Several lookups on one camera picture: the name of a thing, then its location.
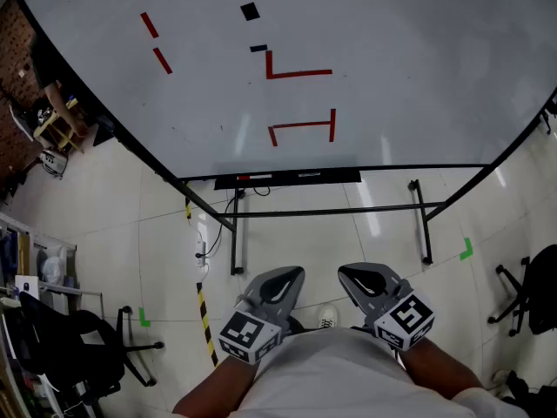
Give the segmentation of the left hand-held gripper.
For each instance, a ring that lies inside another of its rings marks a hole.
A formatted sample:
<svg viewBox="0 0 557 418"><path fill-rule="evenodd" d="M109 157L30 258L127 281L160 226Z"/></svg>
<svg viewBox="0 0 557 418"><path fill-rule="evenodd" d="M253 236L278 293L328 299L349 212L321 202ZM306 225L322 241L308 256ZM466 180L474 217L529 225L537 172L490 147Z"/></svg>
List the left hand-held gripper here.
<svg viewBox="0 0 557 418"><path fill-rule="evenodd" d="M264 305L244 297L218 334L221 349L246 363L257 363L277 347L289 332L287 319L304 284L304 268L282 266L261 273L248 287Z"/></svg>

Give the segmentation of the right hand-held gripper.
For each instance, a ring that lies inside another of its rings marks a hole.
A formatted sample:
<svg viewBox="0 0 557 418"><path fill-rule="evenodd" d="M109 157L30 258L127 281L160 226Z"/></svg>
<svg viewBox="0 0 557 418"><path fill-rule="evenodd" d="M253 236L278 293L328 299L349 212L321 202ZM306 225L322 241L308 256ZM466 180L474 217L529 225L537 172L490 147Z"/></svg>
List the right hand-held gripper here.
<svg viewBox="0 0 557 418"><path fill-rule="evenodd" d="M366 316L374 337L398 350L408 350L433 327L435 313L428 299L389 266L357 262L338 270L339 282ZM387 294L370 301L372 294Z"/></svg>

